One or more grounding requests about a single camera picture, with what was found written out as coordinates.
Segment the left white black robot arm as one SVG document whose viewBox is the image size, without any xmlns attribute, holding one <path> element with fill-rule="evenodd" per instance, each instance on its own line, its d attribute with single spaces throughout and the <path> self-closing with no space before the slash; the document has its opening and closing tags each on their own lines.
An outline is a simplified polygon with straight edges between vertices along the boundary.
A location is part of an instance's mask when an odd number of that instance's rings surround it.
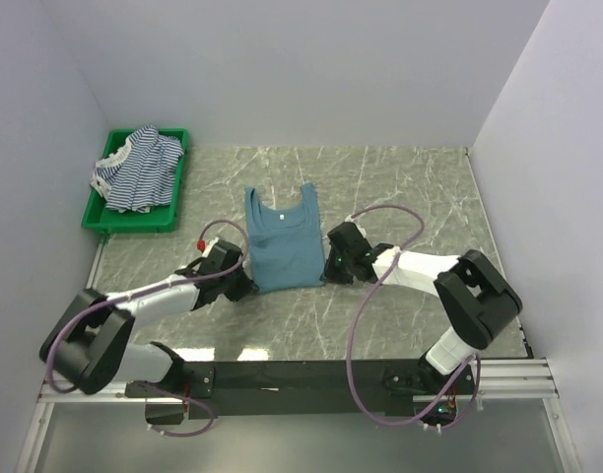
<svg viewBox="0 0 603 473">
<path fill-rule="evenodd" d="M 58 393 L 96 394 L 115 379 L 145 381 L 162 396 L 175 394 L 184 359 L 159 342 L 132 344 L 131 333 L 220 296 L 237 302 L 255 293 L 244 257 L 238 246 L 216 238 L 201 257 L 160 282 L 121 293 L 81 291 L 39 349 L 48 384 Z"/>
</svg>

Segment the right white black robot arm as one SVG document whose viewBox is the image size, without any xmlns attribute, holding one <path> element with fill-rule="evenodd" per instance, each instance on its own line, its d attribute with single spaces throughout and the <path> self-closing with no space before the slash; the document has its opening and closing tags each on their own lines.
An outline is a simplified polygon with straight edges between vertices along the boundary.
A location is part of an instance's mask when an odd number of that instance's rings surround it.
<svg viewBox="0 0 603 473">
<path fill-rule="evenodd" d="M 380 243 L 346 221 L 328 233 L 330 251 L 323 279 L 350 285 L 358 280 L 397 286 L 439 298 L 450 327 L 419 361 L 419 382 L 440 393 L 464 360 L 485 350 L 522 312 L 520 296 L 479 250 L 440 256 Z"/>
</svg>

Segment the blue white striped tank top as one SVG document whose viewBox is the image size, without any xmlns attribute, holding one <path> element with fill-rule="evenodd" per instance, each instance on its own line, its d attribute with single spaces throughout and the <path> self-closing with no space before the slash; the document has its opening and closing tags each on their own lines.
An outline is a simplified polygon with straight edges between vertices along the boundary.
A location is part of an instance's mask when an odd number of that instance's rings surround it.
<svg viewBox="0 0 603 473">
<path fill-rule="evenodd" d="M 141 127 L 96 162 L 90 186 L 109 210 L 149 213 L 171 203 L 183 154 L 178 138 L 161 134 L 153 125 Z"/>
</svg>

